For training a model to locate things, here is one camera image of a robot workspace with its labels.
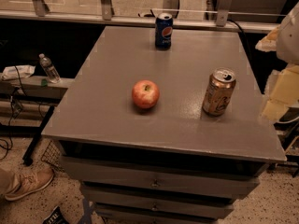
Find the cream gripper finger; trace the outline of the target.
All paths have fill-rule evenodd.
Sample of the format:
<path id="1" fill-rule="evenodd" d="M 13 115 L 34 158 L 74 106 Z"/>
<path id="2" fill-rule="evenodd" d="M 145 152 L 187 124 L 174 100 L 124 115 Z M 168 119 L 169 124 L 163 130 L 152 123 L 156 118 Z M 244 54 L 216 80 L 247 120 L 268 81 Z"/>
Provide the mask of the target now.
<path id="1" fill-rule="evenodd" d="M 258 41 L 255 48 L 259 51 L 269 52 L 277 50 L 277 39 L 278 39 L 279 27 L 273 29 L 264 38 Z"/>
<path id="2" fill-rule="evenodd" d="M 299 65 L 273 70 L 265 85 L 261 116 L 279 121 L 299 101 Z"/>

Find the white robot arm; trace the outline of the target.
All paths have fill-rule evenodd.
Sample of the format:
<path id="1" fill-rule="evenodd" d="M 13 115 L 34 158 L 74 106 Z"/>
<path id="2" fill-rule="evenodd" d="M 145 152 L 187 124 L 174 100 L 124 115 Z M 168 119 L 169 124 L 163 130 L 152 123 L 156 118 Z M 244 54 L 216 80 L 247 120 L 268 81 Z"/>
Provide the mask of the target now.
<path id="1" fill-rule="evenodd" d="M 299 101 L 299 3 L 281 24 L 255 46 L 259 51 L 274 51 L 287 66 L 269 76 L 261 116 L 279 121 Z"/>

